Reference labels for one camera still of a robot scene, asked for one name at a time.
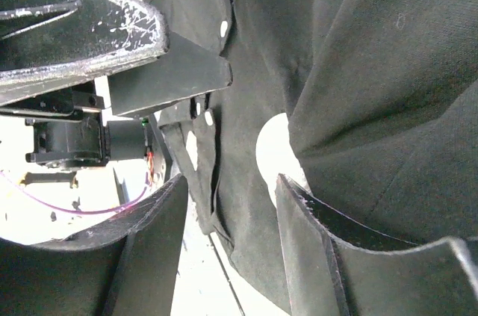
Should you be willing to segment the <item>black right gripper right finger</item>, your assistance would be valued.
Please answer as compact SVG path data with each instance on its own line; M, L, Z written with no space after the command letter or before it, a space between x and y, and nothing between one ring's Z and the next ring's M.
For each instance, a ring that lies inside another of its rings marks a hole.
M285 175L276 186L294 315L475 315L477 240L417 245L370 229Z

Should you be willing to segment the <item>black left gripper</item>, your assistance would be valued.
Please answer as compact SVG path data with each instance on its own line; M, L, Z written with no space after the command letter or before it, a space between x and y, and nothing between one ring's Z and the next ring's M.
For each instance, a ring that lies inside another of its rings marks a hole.
M102 75L105 103L91 81ZM76 171L148 158L146 123L103 123L105 107L144 117L231 85L225 58L174 32L169 41L163 14L140 0L1 0L1 115L33 128L28 163Z

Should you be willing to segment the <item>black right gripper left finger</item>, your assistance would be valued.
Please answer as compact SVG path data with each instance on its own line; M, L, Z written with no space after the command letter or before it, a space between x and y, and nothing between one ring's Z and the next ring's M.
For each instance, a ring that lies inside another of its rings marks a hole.
M187 200L187 179L177 175L64 240L2 240L1 314L169 315Z

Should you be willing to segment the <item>black button-up shirt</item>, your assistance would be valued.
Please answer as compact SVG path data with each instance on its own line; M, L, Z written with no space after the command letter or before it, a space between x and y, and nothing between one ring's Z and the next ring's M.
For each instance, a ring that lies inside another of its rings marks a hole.
M280 175L370 229L477 240L477 0L144 0L231 65L164 127L204 233L290 315Z

